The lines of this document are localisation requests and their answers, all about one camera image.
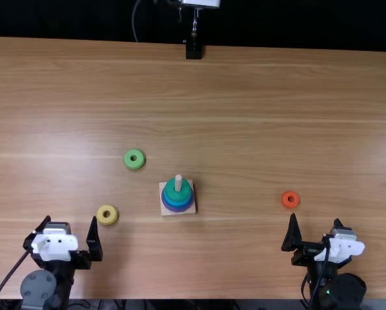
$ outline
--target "teal ring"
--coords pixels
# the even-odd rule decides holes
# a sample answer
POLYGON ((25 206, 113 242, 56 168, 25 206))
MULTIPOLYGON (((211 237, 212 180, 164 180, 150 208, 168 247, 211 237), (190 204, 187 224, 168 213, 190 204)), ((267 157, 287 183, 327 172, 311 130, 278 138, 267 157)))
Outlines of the teal ring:
POLYGON ((181 190, 176 192, 174 189, 174 178, 170 179, 165 187, 165 192, 170 201, 173 202, 183 202, 192 194, 192 188, 187 180, 182 179, 181 181, 181 190))
POLYGON ((163 191, 163 196, 164 198, 166 199, 166 202, 171 205, 172 207, 184 207, 191 199, 192 197, 192 193, 190 192, 190 195, 188 196, 188 198, 185 200, 185 201, 182 201, 182 202, 176 202, 176 201, 172 201, 166 194, 166 191, 163 191))

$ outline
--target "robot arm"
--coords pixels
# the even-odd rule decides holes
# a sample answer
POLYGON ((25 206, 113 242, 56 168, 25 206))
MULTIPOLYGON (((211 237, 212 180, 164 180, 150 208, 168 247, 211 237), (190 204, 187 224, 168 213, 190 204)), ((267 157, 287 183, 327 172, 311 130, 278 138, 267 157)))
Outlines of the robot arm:
POLYGON ((304 304, 313 310, 358 310, 367 286, 358 276, 350 273, 338 274, 352 260, 360 255, 365 246, 356 241, 354 231, 344 227, 336 219, 330 234, 324 234, 320 242, 302 241, 301 231, 292 214, 289 228, 281 250, 294 252, 291 263, 307 268, 310 302, 304 304))
POLYGON ((23 247, 41 268, 21 284, 22 310, 67 309, 76 269, 90 269, 91 262, 103 259, 97 220, 92 218, 86 238, 88 251, 77 251, 77 238, 69 223, 44 221, 26 237, 23 247))

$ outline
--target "stacked rings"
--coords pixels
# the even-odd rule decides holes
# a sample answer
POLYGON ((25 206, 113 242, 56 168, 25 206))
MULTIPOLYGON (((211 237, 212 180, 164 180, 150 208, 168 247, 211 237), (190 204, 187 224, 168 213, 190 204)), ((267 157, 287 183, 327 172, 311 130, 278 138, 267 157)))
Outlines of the stacked rings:
POLYGON ((182 179, 181 190, 176 192, 175 179, 172 178, 167 182, 166 187, 161 193, 161 201, 165 207, 173 212, 186 211, 194 201, 194 195, 192 188, 188 184, 188 181, 182 179))

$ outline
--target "orange ring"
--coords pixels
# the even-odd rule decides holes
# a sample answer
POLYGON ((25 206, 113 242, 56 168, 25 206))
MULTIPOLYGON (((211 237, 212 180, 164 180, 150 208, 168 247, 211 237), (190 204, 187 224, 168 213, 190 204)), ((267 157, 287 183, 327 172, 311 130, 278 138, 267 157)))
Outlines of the orange ring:
POLYGON ((289 192, 284 192, 282 194, 281 201, 284 207, 288 209, 293 209, 299 205, 299 202, 301 200, 298 194, 296 194, 295 192, 289 191, 289 192))

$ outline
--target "black cable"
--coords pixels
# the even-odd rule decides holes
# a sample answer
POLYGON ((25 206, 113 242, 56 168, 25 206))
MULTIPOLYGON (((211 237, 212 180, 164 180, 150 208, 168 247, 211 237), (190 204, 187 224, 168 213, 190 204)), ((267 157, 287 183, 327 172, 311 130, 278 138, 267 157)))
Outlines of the black cable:
POLYGON ((133 36, 134 36, 134 40, 136 42, 138 42, 138 38, 137 38, 137 35, 136 35, 136 27, 134 26, 134 18, 136 16, 136 10, 137 10, 137 7, 139 6, 141 0, 137 0, 136 3, 134 3, 134 6, 133 6, 133 12, 131 13, 131 27, 133 29, 133 36))
POLYGON ((302 284, 301 284, 301 293, 302 293, 302 297, 303 297, 303 300, 301 300, 301 303, 305 307, 305 309, 308 309, 308 301, 305 298, 305 292, 304 292, 305 284, 307 283, 307 280, 308 280, 308 274, 305 275, 305 277, 303 278, 302 284))
POLYGON ((68 305, 68 308, 69 308, 69 307, 72 307, 73 305, 80 305, 81 307, 84 307, 84 308, 87 308, 87 309, 90 309, 90 308, 91 308, 90 303, 87 302, 85 299, 80 300, 80 302, 85 302, 86 305, 83 305, 83 304, 80 304, 79 302, 76 302, 76 303, 73 303, 73 304, 69 304, 69 305, 68 305))
POLYGON ((316 281, 314 292, 310 296, 308 310, 312 309, 312 304, 314 303, 314 299, 315 299, 316 293, 318 292, 318 288, 320 286, 320 282, 321 282, 321 279, 322 279, 322 276, 323 276, 323 272, 325 271, 325 267, 327 266, 327 262, 328 262, 328 259, 329 259, 329 252, 330 252, 329 248, 330 248, 330 245, 329 245, 329 243, 326 243, 325 246, 326 246, 326 249, 327 249, 326 252, 325 252, 325 260, 323 261, 323 266, 322 266, 322 269, 321 269, 320 276, 318 277, 318 281, 316 281))
POLYGON ((4 280, 0 284, 0 292, 2 291, 2 288, 5 286, 7 281, 11 278, 11 276, 14 274, 15 270, 18 269, 19 265, 22 264, 24 259, 30 254, 30 251, 25 251, 25 253, 21 256, 21 258, 18 260, 18 262, 13 266, 13 268, 10 270, 10 272, 6 275, 4 280))
POLYGON ((299 301, 301 302, 301 305, 302 305, 305 309, 308 309, 308 306, 306 305, 306 303, 305 303, 302 299, 299 299, 299 301))
POLYGON ((234 306, 236 307, 237 310, 240 310, 240 307, 238 305, 238 303, 235 301, 235 299, 232 300, 234 306))
POLYGON ((127 301, 125 299, 124 300, 120 299, 120 300, 121 300, 121 307, 118 304, 118 301, 116 299, 114 299, 114 302, 116 303, 116 306, 117 306, 117 310, 124 310, 124 309, 126 309, 126 302, 127 301))

